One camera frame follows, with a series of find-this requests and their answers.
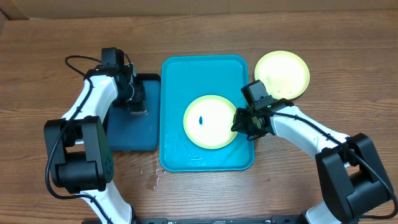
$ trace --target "light blue tray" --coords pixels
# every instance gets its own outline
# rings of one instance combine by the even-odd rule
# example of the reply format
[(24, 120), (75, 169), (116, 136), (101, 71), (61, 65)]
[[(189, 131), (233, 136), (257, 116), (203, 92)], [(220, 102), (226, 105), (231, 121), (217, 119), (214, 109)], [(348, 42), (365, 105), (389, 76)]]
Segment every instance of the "light blue tray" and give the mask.
[(162, 66), (159, 157), (172, 172), (244, 170), (254, 162), (254, 143), (238, 133), (221, 149), (192, 143), (183, 128), (188, 105), (204, 95), (218, 95), (246, 107), (241, 88), (249, 83), (248, 66), (237, 55), (171, 57)]

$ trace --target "round plate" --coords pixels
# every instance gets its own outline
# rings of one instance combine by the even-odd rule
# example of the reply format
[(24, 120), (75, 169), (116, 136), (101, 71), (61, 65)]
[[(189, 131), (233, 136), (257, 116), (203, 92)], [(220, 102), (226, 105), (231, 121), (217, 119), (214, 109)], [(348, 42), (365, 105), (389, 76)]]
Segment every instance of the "round plate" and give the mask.
[(256, 65), (254, 78), (260, 79), (268, 94), (275, 99), (288, 100), (299, 97), (310, 82), (310, 72), (297, 55), (275, 51), (263, 56)]
[(229, 144), (237, 132), (231, 127), (235, 106), (226, 98), (206, 95), (189, 104), (183, 125), (188, 138), (205, 149), (218, 149)]

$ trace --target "yellow plate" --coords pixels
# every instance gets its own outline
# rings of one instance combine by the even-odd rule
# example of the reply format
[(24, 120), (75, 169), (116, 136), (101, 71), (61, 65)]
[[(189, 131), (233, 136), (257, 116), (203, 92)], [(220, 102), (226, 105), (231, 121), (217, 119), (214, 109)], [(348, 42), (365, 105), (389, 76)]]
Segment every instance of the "yellow plate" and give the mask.
[(231, 127), (235, 106), (226, 98), (206, 95), (189, 104), (184, 114), (184, 131), (197, 146), (218, 149), (229, 144), (237, 132)]
[(254, 78), (260, 79), (268, 94), (288, 100), (300, 96), (310, 82), (310, 71), (297, 55), (275, 51), (263, 56), (256, 65)]

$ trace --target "tabletop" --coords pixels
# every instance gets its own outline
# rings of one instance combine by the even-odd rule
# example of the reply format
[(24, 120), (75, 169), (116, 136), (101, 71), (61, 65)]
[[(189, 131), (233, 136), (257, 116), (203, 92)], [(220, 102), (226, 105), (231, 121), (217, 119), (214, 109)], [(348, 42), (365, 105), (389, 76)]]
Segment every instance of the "tabletop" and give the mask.
[[(367, 134), (398, 186), (398, 11), (6, 21), (0, 36), (0, 223), (96, 217), (84, 201), (47, 192), (43, 126), (66, 113), (83, 87), (64, 58), (100, 58), (103, 47), (125, 51), (139, 73), (160, 74), (175, 55), (237, 54), (251, 80), (263, 55), (293, 52), (311, 76), (295, 104), (335, 131)], [(95, 66), (71, 63), (82, 70)], [(269, 217), (321, 202), (316, 164), (304, 152), (271, 135), (255, 146), (254, 164), (236, 172), (171, 173), (161, 167), (159, 150), (114, 153), (114, 182), (139, 217)], [(389, 202), (371, 213), (391, 211)], [(367, 223), (392, 222), (398, 219)]]

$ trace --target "table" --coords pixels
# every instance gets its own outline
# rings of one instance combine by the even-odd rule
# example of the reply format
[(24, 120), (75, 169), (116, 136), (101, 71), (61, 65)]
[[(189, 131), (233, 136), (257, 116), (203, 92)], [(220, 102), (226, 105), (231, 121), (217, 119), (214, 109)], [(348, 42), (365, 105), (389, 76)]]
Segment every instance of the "table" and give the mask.
[[(96, 217), (84, 201), (59, 201), (47, 192), (43, 126), (59, 119), (83, 86), (64, 58), (100, 58), (103, 47), (123, 49), (139, 73), (160, 73), (174, 55), (238, 54), (251, 80), (264, 54), (293, 52), (311, 73), (295, 104), (336, 131), (370, 136), (398, 186), (398, 11), (6, 21), (0, 37), (0, 222)], [(95, 66), (71, 63), (82, 70)], [(275, 136), (256, 141), (256, 160), (241, 172), (164, 172), (158, 151), (115, 153), (114, 161), (114, 182), (140, 217), (299, 214), (322, 200), (315, 162)], [(391, 211), (389, 202), (372, 213)]]

